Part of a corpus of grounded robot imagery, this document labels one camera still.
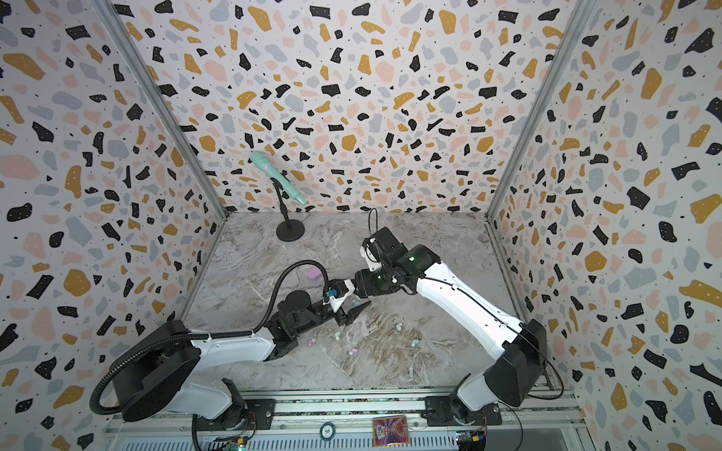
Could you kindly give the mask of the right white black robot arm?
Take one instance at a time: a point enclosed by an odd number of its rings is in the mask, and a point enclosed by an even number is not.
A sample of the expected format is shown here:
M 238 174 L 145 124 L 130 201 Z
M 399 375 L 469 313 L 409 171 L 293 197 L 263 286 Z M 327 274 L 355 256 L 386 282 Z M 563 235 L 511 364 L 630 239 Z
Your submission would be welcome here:
M 402 249 L 396 259 L 380 250 L 372 255 L 369 268 L 353 279 L 355 296 L 368 299 L 406 287 L 464 326 L 493 359 L 491 366 L 465 377 L 449 395 L 451 417 L 470 424 L 475 413 L 500 401 L 521 406 L 548 363 L 545 327 L 534 319 L 521 321 L 487 301 L 423 245 Z

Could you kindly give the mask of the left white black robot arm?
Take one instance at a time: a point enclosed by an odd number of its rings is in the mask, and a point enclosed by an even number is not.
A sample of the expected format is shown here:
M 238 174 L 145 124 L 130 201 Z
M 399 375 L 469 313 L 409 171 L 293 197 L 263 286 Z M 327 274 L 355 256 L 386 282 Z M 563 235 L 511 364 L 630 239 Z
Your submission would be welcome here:
M 334 319 L 353 323 L 368 307 L 349 311 L 336 301 L 311 302 L 306 291 L 293 291 L 257 332 L 193 332 L 182 321 L 161 325 L 111 365 L 95 388 L 92 410 L 118 413 L 127 422 L 169 411 L 216 419 L 244 404 L 233 381 L 201 381 L 208 368 L 239 362 L 279 359 L 299 345 L 299 337 Z

